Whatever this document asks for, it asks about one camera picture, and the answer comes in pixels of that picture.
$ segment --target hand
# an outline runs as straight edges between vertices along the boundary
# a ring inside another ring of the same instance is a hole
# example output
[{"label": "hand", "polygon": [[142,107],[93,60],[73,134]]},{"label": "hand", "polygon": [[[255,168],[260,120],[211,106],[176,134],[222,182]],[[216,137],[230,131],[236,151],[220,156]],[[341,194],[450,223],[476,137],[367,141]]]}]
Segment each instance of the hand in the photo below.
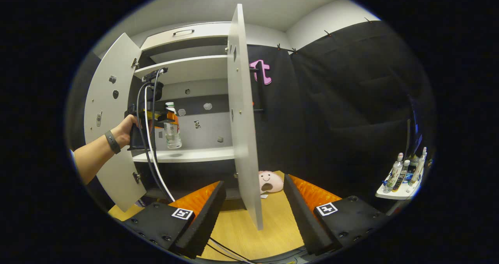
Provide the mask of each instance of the hand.
[{"label": "hand", "polygon": [[[151,131],[152,120],[149,120],[148,122],[149,131]],[[111,129],[111,133],[120,145],[120,149],[125,147],[126,145],[130,145],[130,131],[132,130],[132,125],[134,124],[138,127],[137,118],[134,115],[130,114],[125,119],[123,119],[123,121],[121,121],[117,127]]]}]

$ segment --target black wristband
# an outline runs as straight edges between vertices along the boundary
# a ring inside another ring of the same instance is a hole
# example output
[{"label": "black wristband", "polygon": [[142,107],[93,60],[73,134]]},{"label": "black wristband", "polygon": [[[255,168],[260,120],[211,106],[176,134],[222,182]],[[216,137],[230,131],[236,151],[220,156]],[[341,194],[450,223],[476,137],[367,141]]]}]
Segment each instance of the black wristband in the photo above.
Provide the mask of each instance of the black wristband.
[{"label": "black wristband", "polygon": [[116,139],[114,139],[114,136],[111,133],[111,131],[107,131],[104,135],[107,139],[107,143],[109,143],[109,145],[111,146],[111,150],[113,150],[115,154],[121,152],[120,145],[116,142]]}]

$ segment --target drawer handle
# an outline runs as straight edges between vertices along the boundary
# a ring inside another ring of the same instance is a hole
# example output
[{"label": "drawer handle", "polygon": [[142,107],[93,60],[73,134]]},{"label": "drawer handle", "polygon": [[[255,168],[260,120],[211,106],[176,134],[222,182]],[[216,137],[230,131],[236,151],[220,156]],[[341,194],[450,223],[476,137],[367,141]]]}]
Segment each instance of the drawer handle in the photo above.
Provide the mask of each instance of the drawer handle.
[{"label": "drawer handle", "polygon": [[175,36],[176,33],[182,32],[182,31],[191,31],[191,34],[194,33],[194,29],[185,29],[185,30],[180,30],[175,33],[173,33],[173,36]]}]

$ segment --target black curtain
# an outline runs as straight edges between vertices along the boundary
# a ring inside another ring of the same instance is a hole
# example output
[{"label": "black curtain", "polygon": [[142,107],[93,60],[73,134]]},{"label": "black curtain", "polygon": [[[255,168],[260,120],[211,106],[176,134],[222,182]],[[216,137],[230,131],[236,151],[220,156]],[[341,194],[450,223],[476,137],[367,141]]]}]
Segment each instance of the black curtain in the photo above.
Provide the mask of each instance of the black curtain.
[{"label": "black curtain", "polygon": [[291,55],[303,104],[306,170],[296,175],[344,198],[379,205],[376,189],[405,152],[412,97],[423,146],[434,145],[435,108],[422,66],[382,21],[354,24]]},{"label": "black curtain", "polygon": [[[100,58],[93,52],[87,54],[76,72],[71,85],[71,90],[66,101],[66,144],[71,150],[76,150],[85,145],[85,134],[83,130],[83,116],[85,112],[85,101],[88,88],[93,74],[100,63]],[[114,206],[113,200],[109,198],[97,177],[94,177],[87,185],[87,190],[92,197],[106,210]]]},{"label": "black curtain", "polygon": [[248,45],[248,58],[250,64],[263,60],[269,65],[265,75],[272,79],[264,85],[260,97],[258,83],[250,74],[254,108],[262,108],[261,98],[265,102],[265,111],[254,113],[258,166],[260,170],[284,173],[303,171],[305,124],[291,58],[285,50],[259,45]]}]

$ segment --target white cable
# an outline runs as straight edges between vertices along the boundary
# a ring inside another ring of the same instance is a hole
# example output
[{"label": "white cable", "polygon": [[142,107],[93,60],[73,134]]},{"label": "white cable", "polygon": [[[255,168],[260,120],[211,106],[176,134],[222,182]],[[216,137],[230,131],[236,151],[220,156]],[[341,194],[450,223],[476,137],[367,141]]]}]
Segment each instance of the white cable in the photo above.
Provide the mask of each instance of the white cable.
[{"label": "white cable", "polygon": [[163,178],[161,177],[161,174],[159,173],[159,168],[157,168],[156,158],[154,157],[154,154],[153,154],[153,145],[151,144],[151,136],[149,134],[149,124],[148,124],[148,119],[147,119],[147,88],[148,87],[152,87],[152,86],[146,86],[146,89],[144,90],[144,111],[145,111],[144,115],[145,115],[145,118],[146,118],[147,141],[149,142],[149,149],[151,149],[151,155],[152,155],[151,157],[153,159],[154,167],[156,168],[157,177],[159,177],[159,179],[161,181],[161,184],[163,184],[163,187],[166,189],[166,192],[168,193],[168,195],[170,196],[170,198],[172,199],[172,201],[175,201],[175,199],[171,195],[170,191],[168,191],[168,188],[165,185],[165,182],[163,181]]},{"label": "white cable", "polygon": [[235,258],[239,258],[241,261],[246,262],[246,263],[248,263],[248,264],[255,264],[254,262],[249,262],[249,261],[244,260],[244,259],[243,259],[242,257],[240,257],[239,255],[235,255],[235,254],[231,253],[230,251],[226,250],[225,248],[223,248],[223,247],[219,246],[219,244],[218,244],[218,243],[216,243],[216,242],[214,242],[212,239],[211,239],[210,241],[212,241],[212,243],[214,243],[216,246],[218,246],[221,250],[223,250],[223,251],[225,251],[226,253],[228,253],[228,254],[232,255],[233,257],[235,257]]}]

